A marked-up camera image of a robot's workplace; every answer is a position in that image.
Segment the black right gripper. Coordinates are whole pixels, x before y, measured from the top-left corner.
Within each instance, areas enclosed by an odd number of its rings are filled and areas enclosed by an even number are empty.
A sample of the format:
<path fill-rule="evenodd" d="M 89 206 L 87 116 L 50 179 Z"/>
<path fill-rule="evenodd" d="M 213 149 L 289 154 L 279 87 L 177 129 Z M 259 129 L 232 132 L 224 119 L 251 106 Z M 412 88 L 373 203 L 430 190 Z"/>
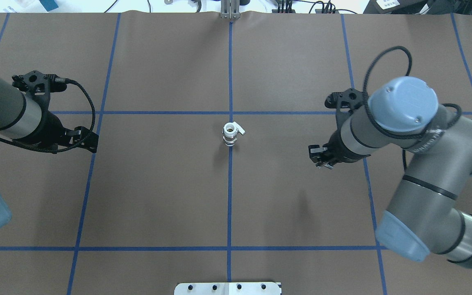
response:
<path fill-rule="evenodd" d="M 353 153 L 345 146 L 338 131 L 331 135 L 327 145 L 309 145 L 308 152 L 317 168 L 332 170 L 337 163 L 353 163 Z"/>

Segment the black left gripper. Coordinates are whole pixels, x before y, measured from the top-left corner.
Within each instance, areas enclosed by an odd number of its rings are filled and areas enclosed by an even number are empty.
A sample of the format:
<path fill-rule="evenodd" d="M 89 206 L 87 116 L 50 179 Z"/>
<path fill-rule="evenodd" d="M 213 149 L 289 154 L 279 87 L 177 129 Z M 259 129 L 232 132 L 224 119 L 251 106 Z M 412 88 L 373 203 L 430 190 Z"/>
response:
<path fill-rule="evenodd" d="M 99 135 L 84 126 L 74 129 L 65 128 L 60 119 L 49 111 L 42 113 L 35 130 L 36 151 L 58 151 L 59 146 L 66 149 L 81 148 L 97 153 Z"/>

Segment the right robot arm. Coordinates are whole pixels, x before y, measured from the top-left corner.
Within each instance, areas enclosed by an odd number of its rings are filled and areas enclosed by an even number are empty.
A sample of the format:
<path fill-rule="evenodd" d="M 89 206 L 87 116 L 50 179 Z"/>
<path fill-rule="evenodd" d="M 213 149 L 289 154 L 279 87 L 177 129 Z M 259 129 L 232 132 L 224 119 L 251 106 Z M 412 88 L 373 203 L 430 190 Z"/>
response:
<path fill-rule="evenodd" d="M 472 269 L 472 214 L 456 200 L 472 177 L 472 119 L 438 102 L 421 79 L 400 77 L 363 102 L 356 89 L 333 92 L 337 129 L 324 145 L 310 145 L 317 167 L 355 163 L 393 144 L 412 153 L 391 202 L 375 229 L 379 243 L 422 262 L 433 253 Z"/>

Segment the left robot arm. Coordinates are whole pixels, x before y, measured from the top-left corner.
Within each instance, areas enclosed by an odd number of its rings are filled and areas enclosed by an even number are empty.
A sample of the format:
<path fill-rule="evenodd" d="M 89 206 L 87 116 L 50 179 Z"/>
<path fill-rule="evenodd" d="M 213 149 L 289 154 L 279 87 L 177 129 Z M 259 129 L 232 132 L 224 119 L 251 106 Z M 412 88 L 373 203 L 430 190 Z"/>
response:
<path fill-rule="evenodd" d="M 77 86 L 91 109 L 91 125 L 68 129 L 49 110 L 51 94 Z M 13 75 L 12 83 L 0 78 L 0 142 L 21 149 L 58 154 L 81 148 L 97 153 L 99 136 L 94 132 L 97 112 L 94 103 L 77 81 L 52 73 L 31 71 Z"/>

